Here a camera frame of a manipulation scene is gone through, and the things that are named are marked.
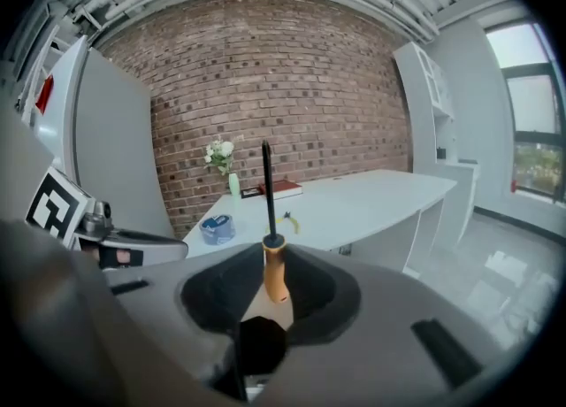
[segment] white wall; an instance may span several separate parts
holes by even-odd
[[[0,219],[24,219],[53,156],[0,88]]]
[[[446,73],[453,97],[459,158],[481,166],[475,205],[566,236],[566,207],[513,194],[513,123],[509,94],[486,32],[468,18],[424,47]]]

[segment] brick wall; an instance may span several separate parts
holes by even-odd
[[[203,163],[220,134],[236,143],[243,188],[408,169],[408,123],[379,23],[319,0],[196,0],[155,13],[101,48],[151,89],[157,173],[175,233],[184,236],[226,192]]]

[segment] flower vase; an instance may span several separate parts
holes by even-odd
[[[240,197],[240,181],[238,180],[238,174],[228,174],[228,186],[230,187],[232,196]]]

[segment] white shelf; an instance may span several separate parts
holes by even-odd
[[[410,42],[395,53],[409,105],[413,172],[456,180],[444,200],[438,240],[456,245],[473,209],[479,166],[458,163],[455,118],[446,76],[419,46]],[[437,160],[436,149],[446,151]]]

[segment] red book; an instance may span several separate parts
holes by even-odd
[[[265,184],[259,184],[259,189],[265,195]],[[276,180],[273,182],[273,199],[286,198],[288,196],[300,195],[302,187],[290,180]]]

